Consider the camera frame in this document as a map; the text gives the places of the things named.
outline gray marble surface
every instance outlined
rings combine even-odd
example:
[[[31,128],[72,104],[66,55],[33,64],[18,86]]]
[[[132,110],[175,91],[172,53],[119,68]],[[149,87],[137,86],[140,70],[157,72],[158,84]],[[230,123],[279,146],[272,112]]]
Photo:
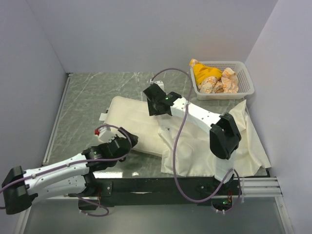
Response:
[[[54,143],[47,162],[52,164],[68,159],[90,146],[98,145],[94,129],[102,124],[99,116],[110,106],[115,96],[146,101],[143,90],[149,86],[153,73],[74,73],[63,102],[55,131]],[[186,75],[167,71],[158,76],[166,91],[187,96],[190,81]],[[230,111],[241,100],[197,100],[192,93],[191,102],[212,112],[223,114]],[[160,172],[161,158],[132,151],[127,160],[118,162],[113,168],[96,172],[96,177],[172,177]],[[266,175],[261,169],[258,175]]]

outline wall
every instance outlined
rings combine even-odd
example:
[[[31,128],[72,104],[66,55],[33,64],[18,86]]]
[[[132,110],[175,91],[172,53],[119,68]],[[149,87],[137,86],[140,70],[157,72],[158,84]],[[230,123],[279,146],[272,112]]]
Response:
[[[312,230],[311,10],[310,0],[279,0],[246,61],[249,110],[300,234]]]
[[[40,166],[65,72],[25,0],[0,1],[0,181],[12,167]],[[18,215],[0,211],[0,232]]]
[[[27,0],[66,72],[245,61],[277,0]]]

